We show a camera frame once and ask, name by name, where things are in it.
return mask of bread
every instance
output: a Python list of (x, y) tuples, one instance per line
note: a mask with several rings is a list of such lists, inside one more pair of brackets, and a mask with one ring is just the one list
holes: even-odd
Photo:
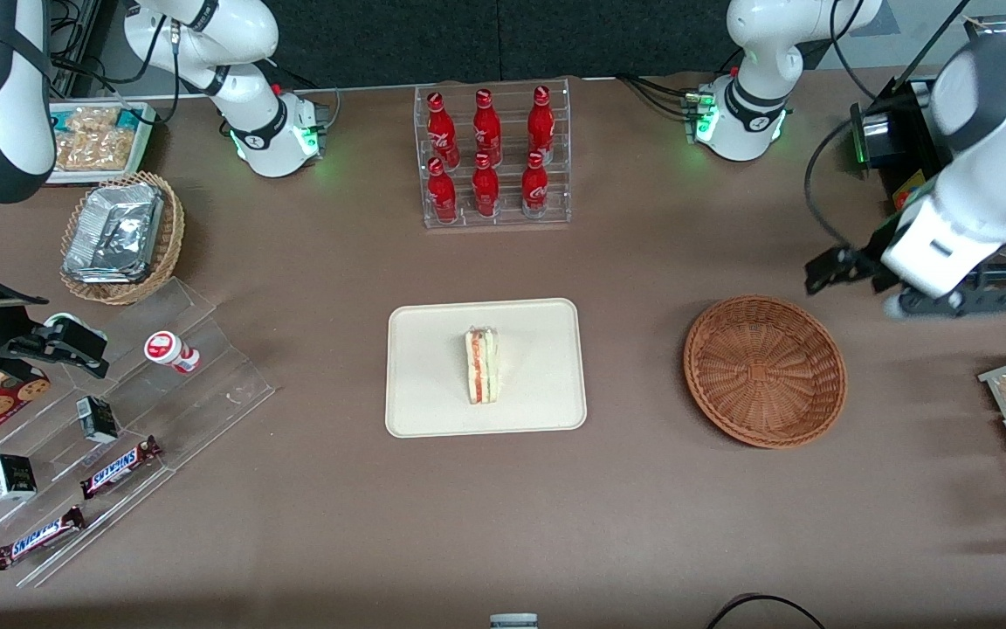
[(491, 404), (500, 397), (499, 334), (492, 328), (472, 328), (464, 334), (468, 358), (468, 400)]

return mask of coca-cola bottle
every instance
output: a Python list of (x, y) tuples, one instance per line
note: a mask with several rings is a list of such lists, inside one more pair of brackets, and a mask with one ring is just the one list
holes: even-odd
[(472, 128), (476, 131), (476, 150), (486, 152), (492, 158), (492, 166), (499, 166), (503, 161), (503, 125), (492, 107), (490, 91), (476, 91), (476, 116), (472, 119)]
[(456, 221), (456, 186), (450, 175), (445, 174), (445, 164), (440, 158), (430, 158), (430, 202), (437, 220)]
[(491, 218), (499, 211), (500, 179), (492, 168), (492, 158), (486, 152), (476, 154), (476, 171), (472, 174), (472, 191), (476, 194), (476, 211)]
[(530, 136), (531, 151), (542, 154), (542, 163), (553, 161), (553, 110), (550, 109), (550, 90), (544, 85), (534, 89), (534, 109), (526, 119), (526, 132)]
[(434, 153), (445, 163), (445, 169), (453, 170), (460, 164), (460, 149), (456, 148), (456, 127), (453, 119), (445, 111), (445, 100), (437, 92), (427, 96), (430, 108), (430, 143)]
[(542, 154), (531, 151), (522, 174), (522, 214), (526, 218), (541, 218), (546, 213), (548, 176), (542, 167)]

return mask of wicker basket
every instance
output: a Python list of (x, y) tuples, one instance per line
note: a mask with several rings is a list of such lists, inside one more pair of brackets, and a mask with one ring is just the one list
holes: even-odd
[(683, 368), (706, 417), (751, 446), (803, 446), (833, 426), (845, 403), (845, 363), (830, 333), (770, 297), (705, 310), (685, 339)]
[[(157, 229), (155, 252), (150, 264), (150, 275), (137, 284), (85, 284), (72, 280), (61, 271), (61, 282), (64, 282), (64, 286), (68, 287), (72, 295), (108, 303), (111, 306), (127, 306), (152, 295), (173, 275), (176, 258), (181, 254), (181, 239), (184, 237), (184, 209), (181, 208), (181, 199), (176, 198), (173, 188), (164, 179), (150, 172), (120, 176), (111, 182), (100, 183), (100, 187), (129, 186), (132, 183), (151, 183), (165, 195), (161, 227)], [(88, 195), (85, 195), (80, 202), (76, 203), (76, 210), (72, 211), (72, 216), (68, 219), (68, 227), (64, 229), (64, 237), (60, 240), (60, 255), (68, 254), (68, 246), (72, 243), (72, 235), (76, 233), (76, 222), (79, 220), (80, 209), (87, 199)]]

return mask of brown tabletop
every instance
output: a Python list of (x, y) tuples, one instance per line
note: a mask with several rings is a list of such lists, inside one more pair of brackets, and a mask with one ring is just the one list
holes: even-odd
[[(574, 217), (559, 229), (428, 232), (412, 90), (351, 92), (328, 156), (262, 179), (182, 101), (145, 166), (188, 212), (176, 272), (219, 304), (280, 386), (51, 582), (0, 574), (0, 626), (703, 626), (731, 597), (792, 598), (827, 626), (1006, 626), (1006, 433), (976, 381), (1006, 317), (902, 323), (867, 286), (803, 292), (831, 241), (806, 159), (857, 93), (807, 72), (764, 158), (688, 146), (618, 83), (573, 80)], [(866, 240), (877, 179), (815, 178)], [(79, 189), (0, 207), (0, 280), (89, 322), (56, 268)], [(744, 447), (688, 397), (690, 322), (739, 294), (791, 299), (849, 367), (838, 424)], [(406, 304), (571, 299), (588, 422), (570, 433), (398, 440), (383, 427), (387, 316)], [(804, 626), (770, 604), (728, 626)]]

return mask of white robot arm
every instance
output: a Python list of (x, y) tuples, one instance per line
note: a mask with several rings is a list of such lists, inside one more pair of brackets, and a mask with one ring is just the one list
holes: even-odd
[(169, 20), (176, 55), (156, 52), (150, 63), (176, 70), (210, 97), (231, 127), (239, 156), (257, 174), (290, 175), (320, 156), (320, 125), (322, 119), (327, 121), (327, 112), (295, 95), (276, 95), (253, 64), (272, 56), (279, 44), (279, 25), (266, 4), (140, 0), (140, 8), (128, 12), (123, 27), (131, 48), (143, 59), (161, 20)]
[[(49, 125), (48, 17), (43, 0), (0, 0), (0, 202), (20, 202), (40, 188), (56, 159)], [(211, 97), (231, 125), (239, 156), (257, 174), (291, 174), (320, 156), (328, 112), (293, 95), (277, 96), (252, 64), (275, 53), (279, 29), (260, 0), (142, 0), (124, 28), (148, 55), (159, 23), (173, 53), (150, 62), (178, 70)]]
[[(839, 0), (833, 24), (837, 35), (870, 23), (882, 3)], [(731, 0), (727, 32), (743, 48), (743, 61), (735, 76), (702, 85), (699, 91), (713, 96), (715, 111), (706, 104), (699, 112), (704, 118), (694, 140), (733, 161), (765, 154), (778, 138), (787, 97), (802, 75), (798, 44), (830, 36), (833, 4), (834, 0)]]
[(987, 262), (1006, 246), (1006, 32), (982, 36), (950, 59), (930, 93), (934, 140), (953, 160), (915, 190), (861, 250), (837, 247), (806, 264), (806, 292), (871, 279), (902, 284), (883, 305), (893, 318), (998, 314), (1006, 289)]
[(905, 208), (882, 263), (940, 298), (1006, 244), (1006, 35), (957, 52), (931, 110), (954, 161)]

